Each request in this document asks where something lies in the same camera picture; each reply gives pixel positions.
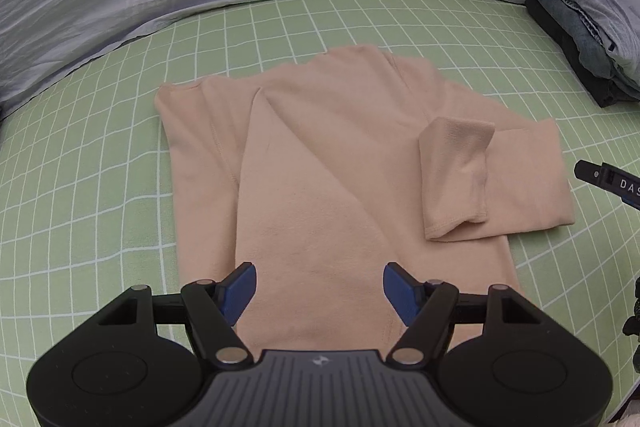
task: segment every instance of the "folded sleeve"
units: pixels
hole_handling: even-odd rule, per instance
[[[418,138],[427,239],[462,241],[574,222],[553,120],[494,131],[435,118]]]

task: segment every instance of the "printed icon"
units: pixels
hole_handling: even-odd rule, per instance
[[[329,362],[331,362],[331,360],[324,355],[318,355],[314,359],[311,359],[311,362],[315,363],[319,367],[322,367],[323,365],[327,365]]]

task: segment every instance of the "logo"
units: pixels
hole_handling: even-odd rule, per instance
[[[638,185],[638,188],[635,188],[632,182],[627,183],[627,181],[622,178],[620,180],[620,188],[624,188],[627,192],[631,192],[632,194],[640,197],[640,185]]]
[[[315,363],[318,367],[322,367],[324,365],[327,365],[329,362],[331,362],[331,360],[324,355],[318,355],[314,359],[311,359],[311,362]]]

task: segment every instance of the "beige long-sleeve shirt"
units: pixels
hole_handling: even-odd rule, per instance
[[[238,333],[263,348],[384,353],[382,272],[518,287],[505,234],[572,223],[552,120],[526,120],[423,58],[336,48],[232,80],[165,84],[182,283],[255,264]],[[457,341],[478,329],[458,332]]]

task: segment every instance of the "folded clothes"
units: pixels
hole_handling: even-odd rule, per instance
[[[616,68],[616,74],[611,78],[613,82],[629,96],[632,96],[635,100],[640,100],[640,86],[637,82],[631,80],[624,71]]]
[[[635,102],[639,97],[631,96],[621,90],[614,79],[599,78],[587,70],[578,58],[578,47],[571,35],[544,9],[538,0],[526,0],[529,15],[562,48],[569,65],[580,83],[600,107],[608,107],[618,102]]]
[[[580,63],[594,76],[599,78],[612,78],[615,67],[609,55],[605,52],[601,42],[597,42],[592,33],[584,25],[576,11],[569,8],[562,0],[538,0],[546,12],[562,26],[567,32],[578,50]]]
[[[640,81],[640,18],[617,0],[575,0],[598,25],[607,55],[631,80]]]
[[[565,4],[568,8],[572,9],[574,12],[578,14],[580,20],[584,24],[584,26],[589,31],[590,35],[594,38],[594,40],[601,46],[604,47],[602,42],[602,38],[600,37],[600,29],[595,21],[591,18],[591,16],[585,12],[580,5],[575,0],[559,0]]]

